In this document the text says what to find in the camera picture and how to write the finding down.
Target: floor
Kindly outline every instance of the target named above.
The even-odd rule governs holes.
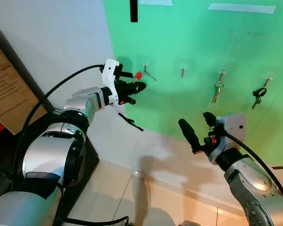
[[[184,220],[201,226],[248,226],[245,217],[199,202],[185,196],[184,192],[172,191],[161,183],[100,161],[69,217],[109,221],[124,216],[129,216],[135,226],[177,226]]]

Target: green screen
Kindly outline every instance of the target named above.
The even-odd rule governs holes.
[[[185,118],[200,140],[208,126],[202,113],[245,113],[246,144],[263,160],[283,164],[283,0],[173,0],[173,6],[138,5],[130,22],[129,0],[104,0],[112,47],[124,71],[143,70],[147,88],[126,105],[127,116],[142,128],[184,139]],[[212,11],[211,3],[276,5],[274,14]],[[187,69],[181,78],[181,67]],[[218,68],[224,88],[212,104]],[[274,73],[254,110],[252,92]]]

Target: black zip tie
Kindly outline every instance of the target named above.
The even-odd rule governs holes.
[[[140,131],[143,131],[143,128],[141,128],[141,127],[139,127],[139,126],[137,126],[137,125],[134,124],[134,120],[126,118],[126,117],[125,117],[123,114],[121,114],[121,113],[118,113],[118,115],[121,116],[121,117],[122,117],[127,123],[129,123],[130,125],[134,126],[135,128],[138,128]]]

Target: black rubber grip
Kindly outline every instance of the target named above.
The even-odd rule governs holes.
[[[184,137],[187,139],[187,141],[192,146],[192,149],[199,150],[200,143],[199,143],[198,137],[196,136],[192,126],[190,126],[190,124],[184,119],[180,119],[178,121],[178,124],[181,128],[181,131],[183,132]]]

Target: white wall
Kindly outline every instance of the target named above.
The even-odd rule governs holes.
[[[71,73],[113,58],[100,0],[0,0],[0,29],[43,92]],[[85,72],[49,98],[56,107],[79,89],[102,86],[97,69]],[[107,107],[88,130],[100,158],[176,186],[238,206],[223,172],[186,142],[140,132]]]

